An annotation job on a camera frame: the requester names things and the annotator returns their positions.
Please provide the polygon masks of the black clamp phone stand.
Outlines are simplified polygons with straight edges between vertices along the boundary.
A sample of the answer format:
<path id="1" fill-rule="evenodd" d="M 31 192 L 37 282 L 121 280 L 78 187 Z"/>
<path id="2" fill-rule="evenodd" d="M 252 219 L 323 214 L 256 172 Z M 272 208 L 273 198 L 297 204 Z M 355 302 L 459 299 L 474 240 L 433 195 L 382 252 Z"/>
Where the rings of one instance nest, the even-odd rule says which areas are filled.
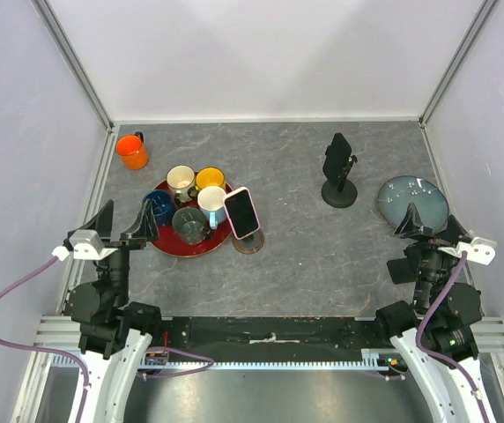
<path id="1" fill-rule="evenodd" d="M 347 208 L 353 205 L 358 196 L 356 186 L 348 179 L 354 164 L 358 163 L 355 155 L 351 156 L 350 171 L 339 181 L 338 185 L 331 185 L 327 179 L 322 186 L 322 199 L 334 208 Z"/>

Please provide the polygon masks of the pink case phone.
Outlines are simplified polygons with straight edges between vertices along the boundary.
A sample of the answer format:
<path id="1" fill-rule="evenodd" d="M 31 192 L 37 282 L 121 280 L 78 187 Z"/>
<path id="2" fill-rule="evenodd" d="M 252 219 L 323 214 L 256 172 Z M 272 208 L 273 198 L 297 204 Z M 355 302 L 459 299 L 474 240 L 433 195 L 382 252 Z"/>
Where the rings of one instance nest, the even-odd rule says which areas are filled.
<path id="1" fill-rule="evenodd" d="M 225 194 L 223 205 L 237 240 L 242 240 L 260 230 L 256 208 L 247 187 L 240 187 Z"/>

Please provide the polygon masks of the black phone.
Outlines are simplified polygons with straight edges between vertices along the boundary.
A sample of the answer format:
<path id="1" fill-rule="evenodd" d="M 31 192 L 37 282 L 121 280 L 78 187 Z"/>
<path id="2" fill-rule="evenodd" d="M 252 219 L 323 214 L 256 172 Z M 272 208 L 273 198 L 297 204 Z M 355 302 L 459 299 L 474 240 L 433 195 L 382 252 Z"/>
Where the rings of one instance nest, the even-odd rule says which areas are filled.
<path id="1" fill-rule="evenodd" d="M 325 151 L 322 171 L 331 185 L 339 181 L 350 171 L 352 147 L 342 133 L 336 133 Z"/>

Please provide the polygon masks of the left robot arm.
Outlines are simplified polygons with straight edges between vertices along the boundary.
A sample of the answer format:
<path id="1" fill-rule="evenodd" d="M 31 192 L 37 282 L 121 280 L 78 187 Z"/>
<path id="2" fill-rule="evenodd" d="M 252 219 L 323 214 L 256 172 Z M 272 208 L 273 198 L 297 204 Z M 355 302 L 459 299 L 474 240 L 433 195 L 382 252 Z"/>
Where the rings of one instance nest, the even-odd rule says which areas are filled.
<path id="1" fill-rule="evenodd" d="M 97 274 L 96 280 L 70 289 L 63 310 L 80 333 L 75 422 L 121 422 L 135 366 L 164 333 L 159 309 L 129 297 L 131 252 L 159 238 L 152 203 L 142 203 L 117 240 L 111 238 L 113 213 L 114 203 L 107 201 L 63 242 L 72 259 L 92 263 Z"/>

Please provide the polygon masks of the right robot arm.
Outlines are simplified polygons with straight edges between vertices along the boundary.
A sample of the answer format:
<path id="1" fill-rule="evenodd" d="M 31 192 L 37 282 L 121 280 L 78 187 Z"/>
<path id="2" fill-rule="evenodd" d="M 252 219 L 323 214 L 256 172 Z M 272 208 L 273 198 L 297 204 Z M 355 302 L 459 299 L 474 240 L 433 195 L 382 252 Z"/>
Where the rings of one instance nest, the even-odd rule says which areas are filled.
<path id="1" fill-rule="evenodd" d="M 415 204 L 395 235 L 413 243 L 387 262 L 389 275 L 396 285 L 412 283 L 413 297 L 377 311 L 375 340 L 401 355 L 435 422 L 493 422 L 471 329 L 482 319 L 481 292 L 457 278 L 468 262 L 490 264 L 495 241 L 469 235 L 454 216 L 436 233 Z"/>

